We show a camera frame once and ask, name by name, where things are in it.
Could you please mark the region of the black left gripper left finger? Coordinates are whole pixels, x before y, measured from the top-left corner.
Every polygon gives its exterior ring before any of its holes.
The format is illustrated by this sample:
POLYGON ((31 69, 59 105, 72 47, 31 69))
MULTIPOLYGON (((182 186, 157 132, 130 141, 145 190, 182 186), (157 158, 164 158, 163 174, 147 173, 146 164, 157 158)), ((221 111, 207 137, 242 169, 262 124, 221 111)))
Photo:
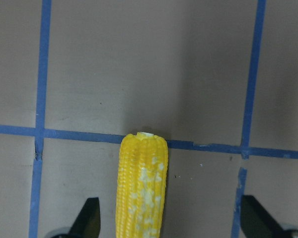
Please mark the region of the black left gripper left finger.
POLYGON ((99 198, 88 198, 73 223, 69 238, 98 238, 100 234, 99 198))

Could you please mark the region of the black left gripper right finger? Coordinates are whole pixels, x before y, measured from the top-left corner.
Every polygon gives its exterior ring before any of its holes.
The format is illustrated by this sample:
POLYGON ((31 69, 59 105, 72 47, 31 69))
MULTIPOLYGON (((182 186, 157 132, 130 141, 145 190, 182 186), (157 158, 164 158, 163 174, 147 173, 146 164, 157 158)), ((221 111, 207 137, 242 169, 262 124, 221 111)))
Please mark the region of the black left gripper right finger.
POLYGON ((252 195, 243 195, 240 227, 246 238, 297 238, 298 230, 285 230, 252 195))

